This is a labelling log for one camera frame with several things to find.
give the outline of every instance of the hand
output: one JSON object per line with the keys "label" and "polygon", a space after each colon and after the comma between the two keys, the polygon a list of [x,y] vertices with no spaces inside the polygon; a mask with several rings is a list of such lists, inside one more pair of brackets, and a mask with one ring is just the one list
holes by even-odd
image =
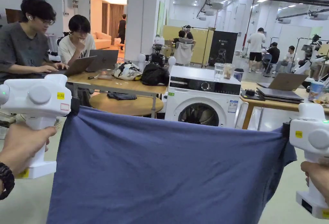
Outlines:
{"label": "hand", "polygon": [[65,69],[68,69],[68,65],[63,64],[63,63],[54,63],[54,68],[65,70]]}
{"label": "hand", "polygon": [[307,177],[307,186],[311,179],[314,186],[329,203],[329,167],[305,161],[301,164],[301,169]]}
{"label": "hand", "polygon": [[0,161],[7,165],[14,175],[21,173],[43,145],[49,144],[49,138],[56,132],[55,127],[32,130],[25,124],[11,125],[0,152]]}
{"label": "hand", "polygon": [[43,65],[41,67],[36,67],[36,73],[51,73],[55,71],[58,70],[50,65]]}

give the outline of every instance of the backpack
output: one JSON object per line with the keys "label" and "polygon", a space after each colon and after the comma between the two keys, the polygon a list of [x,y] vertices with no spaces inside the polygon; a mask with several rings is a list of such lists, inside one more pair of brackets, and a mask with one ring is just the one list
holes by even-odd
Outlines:
{"label": "backpack", "polygon": [[163,84],[167,86],[169,84],[169,72],[160,65],[149,63],[146,65],[140,80],[144,85],[156,86]]}

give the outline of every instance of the washing machine control panel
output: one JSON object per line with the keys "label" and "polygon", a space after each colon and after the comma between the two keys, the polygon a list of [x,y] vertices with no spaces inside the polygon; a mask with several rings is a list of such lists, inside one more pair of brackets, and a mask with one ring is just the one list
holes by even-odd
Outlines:
{"label": "washing machine control panel", "polygon": [[240,95],[241,91],[241,85],[209,82],[181,77],[171,77],[169,86],[174,88],[199,90],[228,95]]}

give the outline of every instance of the white handheld gripper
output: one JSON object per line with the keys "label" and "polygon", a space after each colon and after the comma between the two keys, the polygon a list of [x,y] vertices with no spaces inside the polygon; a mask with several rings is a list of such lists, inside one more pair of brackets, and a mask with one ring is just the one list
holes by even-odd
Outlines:
{"label": "white handheld gripper", "polygon": [[[329,121],[321,105],[301,103],[299,119],[290,123],[290,143],[302,149],[305,159],[312,163],[329,165]],[[315,218],[329,219],[329,207],[325,198],[312,181],[308,192],[297,192],[296,201]]]}
{"label": "white handheld gripper", "polygon": [[[56,117],[71,112],[67,77],[47,75],[44,79],[8,79],[0,85],[2,111],[23,114],[33,130],[54,126]],[[56,161],[44,161],[45,146],[31,159],[22,178],[35,179],[56,172]]]}

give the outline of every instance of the black wristwatch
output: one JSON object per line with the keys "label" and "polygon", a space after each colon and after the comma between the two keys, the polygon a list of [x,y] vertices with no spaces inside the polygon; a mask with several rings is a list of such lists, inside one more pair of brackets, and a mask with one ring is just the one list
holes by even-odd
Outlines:
{"label": "black wristwatch", "polygon": [[3,183],[4,191],[0,195],[0,200],[5,199],[15,186],[15,178],[9,167],[0,162],[0,180]]}

